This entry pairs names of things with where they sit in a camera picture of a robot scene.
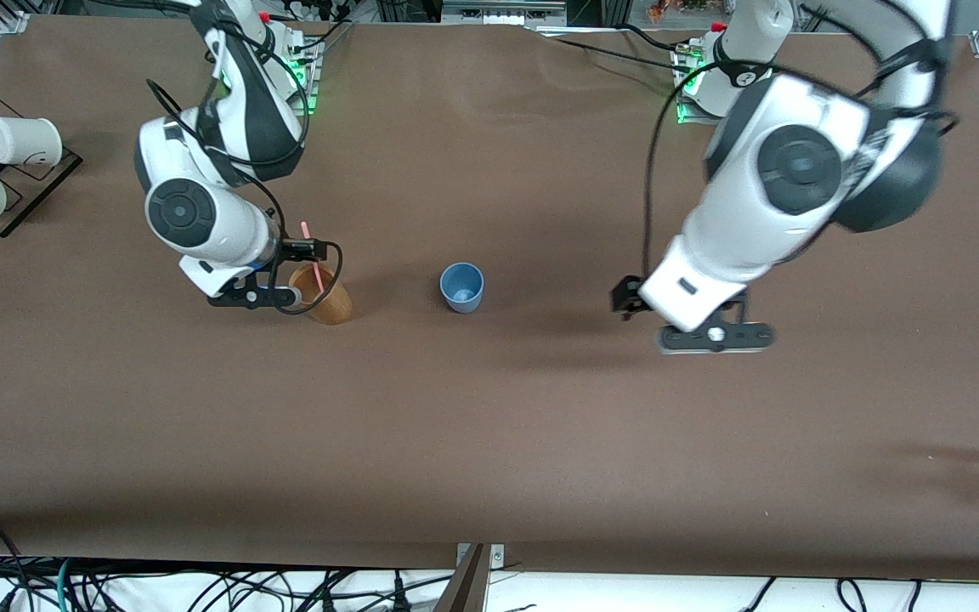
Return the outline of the blue plastic cup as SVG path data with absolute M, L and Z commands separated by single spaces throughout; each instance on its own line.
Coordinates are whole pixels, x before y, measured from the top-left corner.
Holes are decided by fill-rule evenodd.
M 484 295 L 484 275 L 478 266 L 458 261 L 448 266 L 439 277 L 439 290 L 450 309 L 459 314 L 472 314 L 481 305 Z

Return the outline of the black cup rack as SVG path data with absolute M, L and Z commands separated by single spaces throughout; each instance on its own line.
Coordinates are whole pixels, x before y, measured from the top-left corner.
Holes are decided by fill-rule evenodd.
M 82 157 L 70 148 L 55 164 L 0 163 L 1 239 L 15 232 L 81 165 Z

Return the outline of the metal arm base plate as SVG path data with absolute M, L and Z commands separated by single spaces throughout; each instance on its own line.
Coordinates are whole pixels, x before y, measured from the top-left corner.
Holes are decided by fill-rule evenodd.
M 307 94 L 304 101 L 297 89 L 288 98 L 296 116 L 312 115 L 318 101 L 325 43 L 319 37 L 308 36 L 302 31 L 289 30 L 282 47 L 282 57 L 289 66 L 296 82 Z
M 705 111 L 695 99 L 705 71 L 694 76 L 692 74 L 705 65 L 703 48 L 691 43 L 677 43 L 669 54 L 675 69 L 675 85 L 679 89 L 676 94 L 677 123 L 717 124 L 719 117 Z

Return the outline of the brown table cover mat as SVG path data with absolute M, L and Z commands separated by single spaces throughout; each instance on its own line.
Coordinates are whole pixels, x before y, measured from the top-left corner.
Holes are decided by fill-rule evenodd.
M 663 356 L 640 268 L 668 77 L 509 26 L 357 26 L 324 59 L 287 219 L 353 321 L 214 309 L 133 171 L 210 75 L 173 20 L 38 16 L 0 89 L 84 158 L 0 239 L 0 526 L 27 555 L 979 580 L 979 59 L 942 181 L 750 291 L 776 341 Z M 472 314 L 439 277 L 484 275 Z

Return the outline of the pink straw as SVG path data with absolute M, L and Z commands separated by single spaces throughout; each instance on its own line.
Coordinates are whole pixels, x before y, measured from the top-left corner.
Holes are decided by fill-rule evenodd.
M 311 239 L 312 235 L 310 232 L 309 225 L 307 224 L 306 221 L 304 220 L 300 221 L 300 229 L 302 229 L 304 240 Z M 319 296 L 325 290 L 325 283 L 323 282 L 322 279 L 321 269 L 318 261 L 315 260 L 310 261 L 310 268 L 312 270 L 312 275 L 314 275 L 314 281 L 316 285 L 316 296 Z

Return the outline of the grey network box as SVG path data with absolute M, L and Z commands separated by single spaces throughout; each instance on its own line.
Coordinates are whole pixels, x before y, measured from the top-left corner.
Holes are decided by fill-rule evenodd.
M 446 25 L 520 25 L 566 27 L 566 0 L 440 0 Z

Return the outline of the grey metal bracket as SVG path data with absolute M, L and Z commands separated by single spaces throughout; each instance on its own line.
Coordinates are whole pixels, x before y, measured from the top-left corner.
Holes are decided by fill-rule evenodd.
M 505 566 L 504 543 L 459 543 L 457 569 L 433 612 L 485 612 L 493 570 Z

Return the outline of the white cup with printed face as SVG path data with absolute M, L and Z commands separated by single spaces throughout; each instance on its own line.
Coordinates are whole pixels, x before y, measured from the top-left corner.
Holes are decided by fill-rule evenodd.
M 58 128 L 46 119 L 0 116 L 0 164 L 57 166 L 63 156 Z

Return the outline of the brown wooden cup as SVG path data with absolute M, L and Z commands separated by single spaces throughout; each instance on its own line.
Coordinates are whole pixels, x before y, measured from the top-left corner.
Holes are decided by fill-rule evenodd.
M 323 263 L 319 263 L 319 265 L 325 283 L 324 292 L 327 289 L 331 290 L 319 305 L 308 311 L 308 315 L 319 324 L 327 326 L 345 324 L 354 317 L 353 301 L 351 301 L 351 297 L 342 282 L 337 281 L 337 275 L 334 274 L 334 271 Z M 289 278 L 289 286 L 302 293 L 302 302 L 298 305 L 300 309 L 306 309 L 319 297 L 316 296 L 314 272 L 312 272 L 309 263 L 292 272 L 291 278 Z

